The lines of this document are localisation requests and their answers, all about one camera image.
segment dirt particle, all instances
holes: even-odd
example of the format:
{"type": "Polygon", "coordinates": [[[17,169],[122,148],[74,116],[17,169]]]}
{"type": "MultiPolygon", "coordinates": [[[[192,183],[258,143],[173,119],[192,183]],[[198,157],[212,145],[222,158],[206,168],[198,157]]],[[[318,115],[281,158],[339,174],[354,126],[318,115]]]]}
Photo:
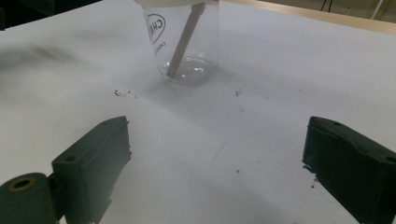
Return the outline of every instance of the dirt particle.
{"type": "Polygon", "coordinates": [[[131,91],[119,91],[119,90],[115,90],[114,94],[116,94],[116,96],[127,96],[129,94],[131,94],[131,91]]]}
{"type": "Polygon", "coordinates": [[[312,186],[311,186],[311,189],[314,189],[315,188],[315,184],[318,182],[318,179],[317,178],[315,178],[314,179],[314,183],[312,184],[312,186]]]}
{"type": "Polygon", "coordinates": [[[242,116],[242,113],[245,112],[245,109],[242,106],[238,107],[239,116],[242,116]]]}

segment wooden stick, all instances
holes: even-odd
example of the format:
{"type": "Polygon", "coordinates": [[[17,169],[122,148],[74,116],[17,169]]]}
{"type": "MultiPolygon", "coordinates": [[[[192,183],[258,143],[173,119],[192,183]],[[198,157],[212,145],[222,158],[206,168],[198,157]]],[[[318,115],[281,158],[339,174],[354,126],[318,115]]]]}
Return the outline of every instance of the wooden stick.
{"type": "Polygon", "coordinates": [[[186,22],[186,26],[184,27],[183,33],[181,34],[181,37],[177,43],[175,54],[169,65],[169,69],[166,72],[166,75],[168,77],[175,77],[177,73],[177,69],[180,67],[181,60],[183,59],[183,55],[186,52],[187,46],[189,45],[190,39],[198,23],[198,20],[201,17],[201,15],[204,13],[204,10],[205,10],[205,3],[199,3],[191,7],[191,14],[186,22]]]}

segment debris speck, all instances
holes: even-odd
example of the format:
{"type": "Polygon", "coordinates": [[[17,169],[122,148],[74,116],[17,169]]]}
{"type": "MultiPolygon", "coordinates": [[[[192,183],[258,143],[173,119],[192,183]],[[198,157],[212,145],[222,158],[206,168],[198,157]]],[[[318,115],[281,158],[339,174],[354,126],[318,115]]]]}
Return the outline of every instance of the debris speck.
{"type": "Polygon", "coordinates": [[[311,186],[311,189],[314,189],[315,188],[315,184],[318,182],[318,179],[317,178],[315,178],[314,179],[314,183],[312,184],[312,186],[311,186]]]}
{"type": "Polygon", "coordinates": [[[114,91],[114,94],[116,94],[116,96],[121,96],[121,93],[119,91],[114,91]]]}
{"type": "Polygon", "coordinates": [[[239,106],[238,107],[238,113],[239,113],[239,116],[242,116],[242,113],[243,112],[245,112],[245,109],[244,109],[244,107],[242,107],[242,106],[239,106]]]}

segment white table surface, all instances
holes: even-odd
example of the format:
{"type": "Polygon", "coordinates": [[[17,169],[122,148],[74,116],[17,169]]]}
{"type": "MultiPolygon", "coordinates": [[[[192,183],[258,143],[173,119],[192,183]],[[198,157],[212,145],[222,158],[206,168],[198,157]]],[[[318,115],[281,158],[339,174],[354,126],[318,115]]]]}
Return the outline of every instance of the white table surface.
{"type": "Polygon", "coordinates": [[[163,80],[132,0],[0,33],[0,182],[49,175],[125,115],[134,154],[101,224],[357,223],[311,189],[306,125],[335,119],[396,149],[396,36],[229,3],[219,13],[219,69],[195,87],[163,80]]]}

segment plastic cup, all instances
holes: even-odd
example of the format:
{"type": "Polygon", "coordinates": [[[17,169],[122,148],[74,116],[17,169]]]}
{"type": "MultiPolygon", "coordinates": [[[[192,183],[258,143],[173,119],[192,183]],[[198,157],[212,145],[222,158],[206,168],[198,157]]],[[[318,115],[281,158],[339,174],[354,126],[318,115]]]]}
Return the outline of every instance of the plastic cup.
{"type": "Polygon", "coordinates": [[[191,84],[213,75],[219,61],[219,1],[135,0],[142,5],[160,72],[191,84]]]}

